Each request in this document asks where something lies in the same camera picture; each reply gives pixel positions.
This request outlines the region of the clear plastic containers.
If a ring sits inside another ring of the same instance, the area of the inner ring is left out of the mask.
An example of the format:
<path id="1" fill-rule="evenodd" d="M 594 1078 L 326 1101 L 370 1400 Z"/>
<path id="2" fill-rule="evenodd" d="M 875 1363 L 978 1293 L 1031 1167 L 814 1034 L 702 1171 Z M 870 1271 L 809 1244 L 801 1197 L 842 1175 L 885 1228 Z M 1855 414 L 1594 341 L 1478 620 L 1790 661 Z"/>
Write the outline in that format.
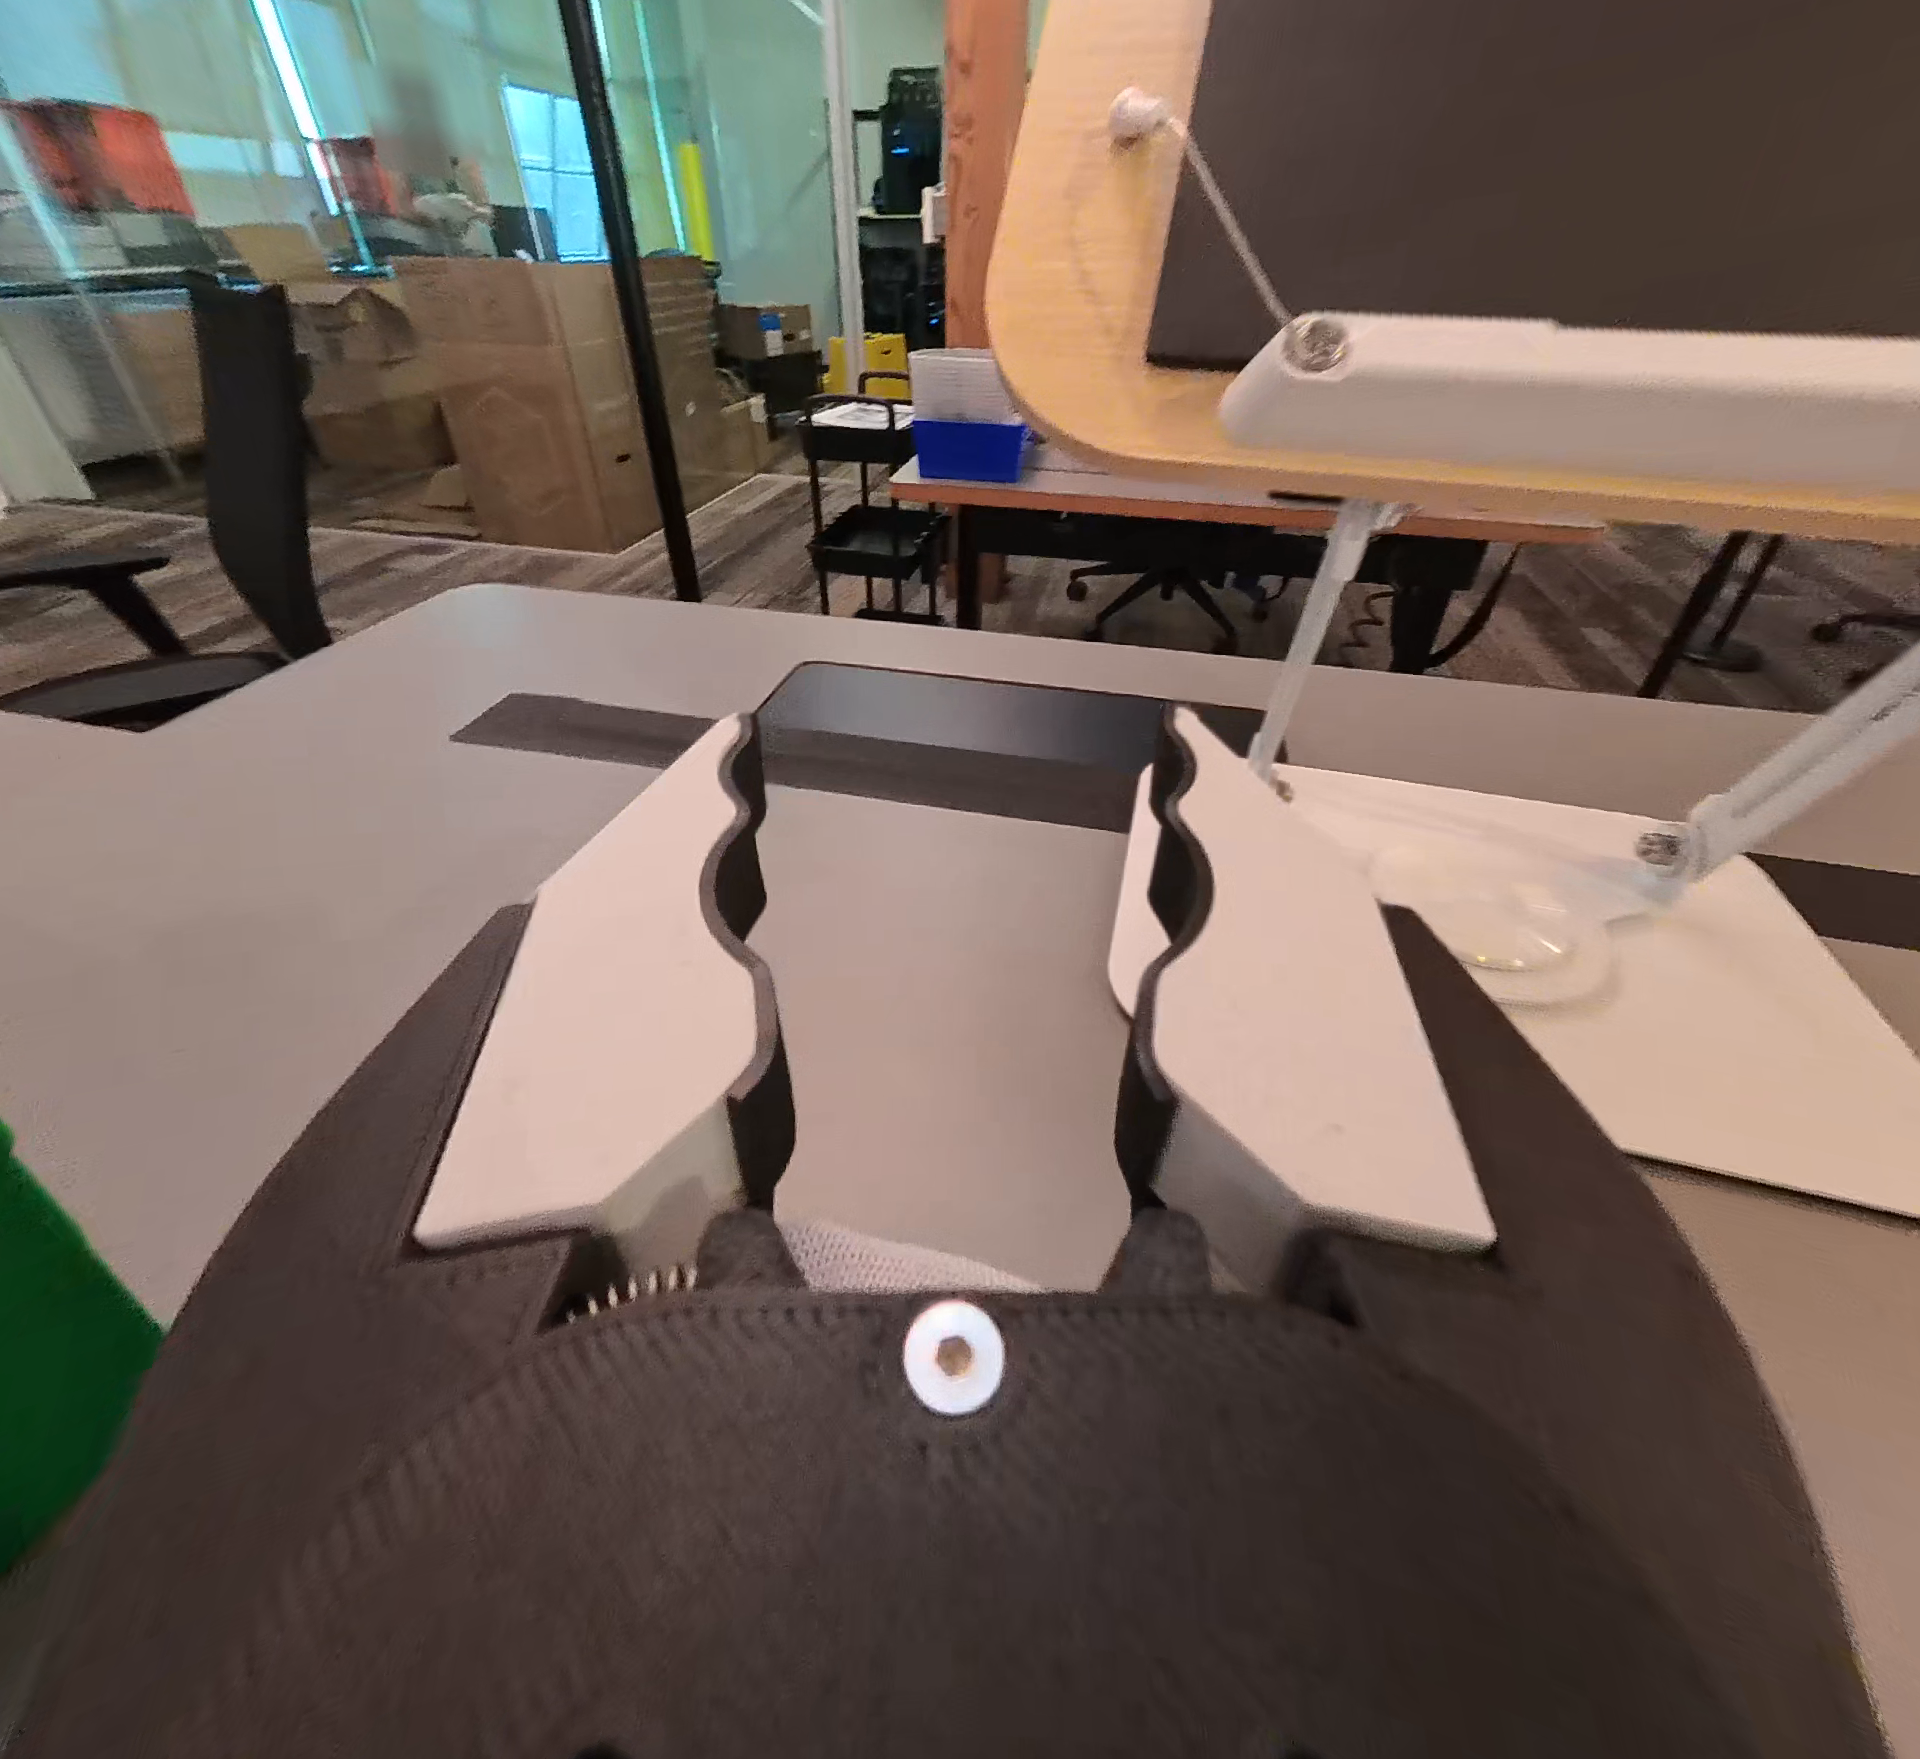
<path id="1" fill-rule="evenodd" d="M 1013 401 L 990 349 L 910 350 L 910 402 L 915 419 L 968 427 L 1021 427 Z"/>

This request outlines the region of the black office chair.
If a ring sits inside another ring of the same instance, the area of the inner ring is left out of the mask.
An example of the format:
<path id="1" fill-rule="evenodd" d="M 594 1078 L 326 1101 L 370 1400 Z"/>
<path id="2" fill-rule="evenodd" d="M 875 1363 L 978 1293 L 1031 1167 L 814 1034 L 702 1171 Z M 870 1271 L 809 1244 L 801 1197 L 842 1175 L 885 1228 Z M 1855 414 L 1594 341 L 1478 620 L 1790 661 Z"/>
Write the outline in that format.
<path id="1" fill-rule="evenodd" d="M 162 552 L 58 556 L 2 564 L 2 592 L 86 595 L 146 655 L 34 682 L 8 716 L 148 733 L 252 688 L 332 643 L 309 538 L 309 369 L 287 292 L 192 271 L 188 305 L 203 376 L 203 502 L 210 552 L 273 639 L 267 649 L 192 649 L 146 592 Z"/>

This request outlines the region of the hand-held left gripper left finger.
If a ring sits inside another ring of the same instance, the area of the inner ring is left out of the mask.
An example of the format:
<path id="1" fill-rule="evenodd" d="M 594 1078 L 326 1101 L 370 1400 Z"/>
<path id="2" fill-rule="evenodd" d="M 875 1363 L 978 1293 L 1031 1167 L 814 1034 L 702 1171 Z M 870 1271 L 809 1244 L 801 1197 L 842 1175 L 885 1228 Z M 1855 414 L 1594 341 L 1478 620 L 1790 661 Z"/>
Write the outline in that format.
<path id="1" fill-rule="evenodd" d="M 764 911 L 755 716 L 715 719 L 528 905 L 413 1240 L 588 1235 L 694 1256 L 775 1211 L 799 1112 Z"/>

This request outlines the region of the large cardboard box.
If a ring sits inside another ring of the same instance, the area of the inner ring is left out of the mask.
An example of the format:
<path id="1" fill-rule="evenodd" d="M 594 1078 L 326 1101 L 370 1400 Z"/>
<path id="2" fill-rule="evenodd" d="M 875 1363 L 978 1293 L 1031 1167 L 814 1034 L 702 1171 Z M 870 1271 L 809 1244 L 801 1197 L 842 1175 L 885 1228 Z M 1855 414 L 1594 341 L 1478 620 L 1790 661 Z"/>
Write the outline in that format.
<path id="1" fill-rule="evenodd" d="M 755 401 L 720 369 L 715 288 L 688 256 L 640 262 L 682 502 L 764 460 Z M 618 556 L 660 528 L 626 336 L 603 262 L 402 259 L 479 534 Z"/>

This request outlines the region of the white post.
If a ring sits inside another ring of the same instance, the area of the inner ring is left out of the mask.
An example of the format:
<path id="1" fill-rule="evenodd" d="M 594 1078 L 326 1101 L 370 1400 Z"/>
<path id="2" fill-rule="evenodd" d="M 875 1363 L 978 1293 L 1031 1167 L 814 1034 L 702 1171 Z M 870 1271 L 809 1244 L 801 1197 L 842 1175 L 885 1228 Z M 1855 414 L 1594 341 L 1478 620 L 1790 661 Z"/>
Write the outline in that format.
<path id="1" fill-rule="evenodd" d="M 847 389 L 857 394 L 867 374 L 867 305 L 857 238 L 857 164 L 852 164 L 852 99 L 845 0 L 820 0 L 820 45 L 826 80 L 826 146 L 831 146 L 831 210 L 833 210 L 833 271 L 842 294 L 842 339 Z"/>

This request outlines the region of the black floor-to-ceiling pole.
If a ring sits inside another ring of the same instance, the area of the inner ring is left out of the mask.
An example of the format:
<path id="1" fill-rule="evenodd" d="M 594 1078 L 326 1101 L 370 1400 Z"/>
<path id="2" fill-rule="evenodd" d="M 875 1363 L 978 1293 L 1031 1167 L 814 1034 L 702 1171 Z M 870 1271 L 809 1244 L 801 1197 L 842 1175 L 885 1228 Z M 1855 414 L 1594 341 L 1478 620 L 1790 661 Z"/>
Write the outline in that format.
<path id="1" fill-rule="evenodd" d="M 660 355 L 653 339 L 653 316 L 640 271 L 640 246 L 634 225 L 634 201 L 626 186 L 625 146 L 612 110 L 612 85 L 603 68 L 600 28 L 594 0 L 556 0 L 565 28 L 565 56 L 580 104 L 588 164 L 594 177 L 594 198 L 600 210 L 603 244 L 612 253 L 612 292 L 626 344 L 626 369 L 638 386 L 640 433 L 651 456 L 651 476 L 660 506 L 664 552 L 671 560 L 672 595 L 687 605 L 702 600 L 702 575 L 695 560 L 679 448 L 672 440 L 672 419 L 668 386 L 660 374 Z"/>

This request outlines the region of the green plastic bin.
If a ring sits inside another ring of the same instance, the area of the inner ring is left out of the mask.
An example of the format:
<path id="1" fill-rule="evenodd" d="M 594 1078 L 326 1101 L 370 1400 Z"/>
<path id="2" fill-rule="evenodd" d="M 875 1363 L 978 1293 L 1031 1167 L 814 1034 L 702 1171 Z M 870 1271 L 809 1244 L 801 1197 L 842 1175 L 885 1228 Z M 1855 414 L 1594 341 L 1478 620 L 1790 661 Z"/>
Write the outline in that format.
<path id="1" fill-rule="evenodd" d="M 157 1320 L 2 1128 L 2 1571 L 100 1479 L 157 1345 Z"/>

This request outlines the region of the small cardboard box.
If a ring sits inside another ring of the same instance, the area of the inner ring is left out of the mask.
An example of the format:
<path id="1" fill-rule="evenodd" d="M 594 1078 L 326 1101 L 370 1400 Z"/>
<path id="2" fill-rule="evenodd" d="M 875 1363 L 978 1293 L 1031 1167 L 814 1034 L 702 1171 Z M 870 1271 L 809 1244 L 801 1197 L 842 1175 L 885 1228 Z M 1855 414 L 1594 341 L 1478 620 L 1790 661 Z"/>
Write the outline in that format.
<path id="1" fill-rule="evenodd" d="M 303 417 L 326 467 L 417 476 L 458 460 L 438 369 L 396 276 L 279 284 L 309 369 Z"/>

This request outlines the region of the black rolling cart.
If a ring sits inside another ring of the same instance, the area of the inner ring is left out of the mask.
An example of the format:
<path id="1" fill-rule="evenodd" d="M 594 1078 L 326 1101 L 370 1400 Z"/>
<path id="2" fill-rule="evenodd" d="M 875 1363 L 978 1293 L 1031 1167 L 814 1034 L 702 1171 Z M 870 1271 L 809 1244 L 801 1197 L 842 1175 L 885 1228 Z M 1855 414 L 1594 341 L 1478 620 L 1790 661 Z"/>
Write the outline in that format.
<path id="1" fill-rule="evenodd" d="M 912 406 L 895 398 L 820 389 L 809 398 L 799 433 L 809 452 L 819 611 L 831 618 L 833 581 L 852 577 L 865 587 L 857 618 L 942 626 L 949 514 L 938 506 L 900 502 L 894 493 L 894 478 L 915 460 Z M 857 498 L 833 514 L 824 498 L 826 467 L 852 467 L 857 476 Z"/>

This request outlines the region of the wood-edged background table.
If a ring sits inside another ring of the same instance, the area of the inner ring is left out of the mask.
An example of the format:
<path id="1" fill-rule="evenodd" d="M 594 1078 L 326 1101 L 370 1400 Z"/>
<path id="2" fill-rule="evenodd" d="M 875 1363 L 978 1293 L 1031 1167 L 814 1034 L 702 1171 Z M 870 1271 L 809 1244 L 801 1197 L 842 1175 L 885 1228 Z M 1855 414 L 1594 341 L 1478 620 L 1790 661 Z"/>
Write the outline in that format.
<path id="1" fill-rule="evenodd" d="M 1040 512 L 1040 514 L 1084 514 L 1084 519 L 1123 519 L 1123 523 L 1192 523 L 1192 526 L 1242 526 L 1258 532 L 1277 532 L 1286 538 L 1326 542 L 1336 523 L 1336 498 L 1323 494 L 1238 494 L 1206 483 L 1138 478 L 1096 474 L 1091 467 L 1059 467 L 1043 456 L 1013 483 L 989 478 L 929 478 L 918 464 L 910 460 L 889 489 L 900 498 L 942 506 L 960 514 L 955 523 L 955 618 L 960 626 L 983 626 L 983 560 L 989 559 L 984 512 Z M 1391 526 L 1375 526 L 1366 547 L 1366 560 L 1384 564 L 1384 538 L 1407 542 L 1463 542 L 1496 545 L 1506 552 L 1531 545 L 1600 545 L 1604 526 L 1579 519 L 1546 519 L 1543 512 L 1523 512 L 1521 519 L 1499 512 L 1478 512 L 1473 506 L 1407 506 Z"/>

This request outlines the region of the black shelf unit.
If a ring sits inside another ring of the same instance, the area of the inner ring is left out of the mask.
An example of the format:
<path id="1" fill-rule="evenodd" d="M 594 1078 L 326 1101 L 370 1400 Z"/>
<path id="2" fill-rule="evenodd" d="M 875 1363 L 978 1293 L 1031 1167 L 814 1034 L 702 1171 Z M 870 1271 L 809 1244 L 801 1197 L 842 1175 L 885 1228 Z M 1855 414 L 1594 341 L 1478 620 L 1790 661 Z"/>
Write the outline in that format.
<path id="1" fill-rule="evenodd" d="M 857 218 L 867 331 L 937 350 L 949 341 L 949 259 L 925 235 L 925 194 L 942 185 L 942 68 L 894 64 L 883 103 L 852 125 L 875 130 L 874 201 Z"/>

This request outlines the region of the blue plastic bin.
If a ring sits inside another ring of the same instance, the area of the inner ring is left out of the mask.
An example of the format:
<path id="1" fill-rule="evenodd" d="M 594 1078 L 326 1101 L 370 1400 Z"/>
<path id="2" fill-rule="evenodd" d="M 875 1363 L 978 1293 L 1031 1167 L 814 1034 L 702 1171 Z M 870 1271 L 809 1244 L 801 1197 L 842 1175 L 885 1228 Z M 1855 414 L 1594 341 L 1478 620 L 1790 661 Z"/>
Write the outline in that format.
<path id="1" fill-rule="evenodd" d="M 912 419 L 918 476 L 929 483 L 1021 483 L 1034 433 L 1021 419 Z"/>

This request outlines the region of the black chair base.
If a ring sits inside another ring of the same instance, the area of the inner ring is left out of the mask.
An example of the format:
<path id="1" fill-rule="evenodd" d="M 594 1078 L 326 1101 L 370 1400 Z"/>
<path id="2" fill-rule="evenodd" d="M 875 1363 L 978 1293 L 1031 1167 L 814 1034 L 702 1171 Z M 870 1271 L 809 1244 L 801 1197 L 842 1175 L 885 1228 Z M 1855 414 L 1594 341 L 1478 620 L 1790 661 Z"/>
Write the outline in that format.
<path id="1" fill-rule="evenodd" d="M 1123 575 L 1117 564 L 1068 570 L 1068 600 L 1091 605 L 1093 587 L 1117 587 L 1091 611 L 1084 639 L 1107 643 L 1117 626 L 1133 634 L 1147 620 L 1154 645 L 1242 653 L 1244 631 L 1273 615 L 1273 592 L 1258 570 L 1197 570 L 1182 564 Z"/>

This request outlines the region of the wooden column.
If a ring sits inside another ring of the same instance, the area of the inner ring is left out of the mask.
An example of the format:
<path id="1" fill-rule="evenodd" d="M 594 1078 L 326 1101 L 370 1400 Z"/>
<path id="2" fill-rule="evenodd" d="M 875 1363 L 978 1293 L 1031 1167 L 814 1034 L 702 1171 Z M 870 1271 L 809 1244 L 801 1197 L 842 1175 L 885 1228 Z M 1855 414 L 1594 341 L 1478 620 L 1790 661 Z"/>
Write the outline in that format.
<path id="1" fill-rule="evenodd" d="M 1031 0 L 947 0 L 949 344 L 989 344 L 989 262 L 1018 146 Z"/>

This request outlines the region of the wood-framed dark divider panel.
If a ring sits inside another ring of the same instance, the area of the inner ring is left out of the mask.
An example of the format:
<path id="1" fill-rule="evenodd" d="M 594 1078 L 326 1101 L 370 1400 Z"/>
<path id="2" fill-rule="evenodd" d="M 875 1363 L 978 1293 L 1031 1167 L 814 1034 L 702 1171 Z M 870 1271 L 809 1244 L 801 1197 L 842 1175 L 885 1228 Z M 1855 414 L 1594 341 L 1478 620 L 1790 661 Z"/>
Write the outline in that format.
<path id="1" fill-rule="evenodd" d="M 1123 474 L 1916 545 L 1916 489 L 1234 443 L 1310 313 L 1916 341 L 1916 0 L 1049 0 L 989 271 L 1021 410 Z"/>

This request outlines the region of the white lamp stand with base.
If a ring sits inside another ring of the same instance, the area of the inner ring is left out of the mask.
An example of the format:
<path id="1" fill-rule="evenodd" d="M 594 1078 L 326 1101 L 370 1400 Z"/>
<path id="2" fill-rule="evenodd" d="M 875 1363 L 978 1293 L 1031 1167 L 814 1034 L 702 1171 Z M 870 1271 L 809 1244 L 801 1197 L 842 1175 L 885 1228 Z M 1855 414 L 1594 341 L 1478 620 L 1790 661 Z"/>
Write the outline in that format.
<path id="1" fill-rule="evenodd" d="M 1648 828 L 1460 786 L 1291 769 L 1310 824 L 1355 861 L 1470 870 L 1521 861 L 1521 884 L 1572 896 L 1572 866 L 1612 864 Z M 1677 905 L 1579 932 L 1538 975 L 1470 975 L 1637 1158 L 1916 1217 L 1916 1054 L 1841 968 L 1785 884 L 1895 884 L 1837 864 L 1735 861 Z"/>

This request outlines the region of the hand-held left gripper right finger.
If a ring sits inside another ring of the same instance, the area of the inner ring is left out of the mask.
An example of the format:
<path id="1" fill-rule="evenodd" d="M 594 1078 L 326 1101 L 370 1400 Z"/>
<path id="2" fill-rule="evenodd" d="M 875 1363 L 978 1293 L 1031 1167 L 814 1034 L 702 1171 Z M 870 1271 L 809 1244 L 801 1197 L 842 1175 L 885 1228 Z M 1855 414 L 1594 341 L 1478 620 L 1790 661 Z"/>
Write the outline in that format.
<path id="1" fill-rule="evenodd" d="M 1485 1256 L 1496 1225 L 1355 864 L 1197 708 L 1164 708 L 1117 899 L 1117 1163 L 1226 1281 L 1315 1235 Z"/>

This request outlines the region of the person's left hand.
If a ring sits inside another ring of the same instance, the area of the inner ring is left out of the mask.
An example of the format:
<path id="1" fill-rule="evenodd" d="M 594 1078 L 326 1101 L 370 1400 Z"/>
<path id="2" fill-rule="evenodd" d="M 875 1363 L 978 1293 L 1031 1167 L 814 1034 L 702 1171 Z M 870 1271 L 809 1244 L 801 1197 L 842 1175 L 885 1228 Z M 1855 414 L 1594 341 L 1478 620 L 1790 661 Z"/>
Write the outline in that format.
<path id="1" fill-rule="evenodd" d="M 781 1225 L 784 1247 L 814 1293 L 1040 1293 L 1034 1281 L 938 1247 L 915 1247 L 811 1217 Z"/>

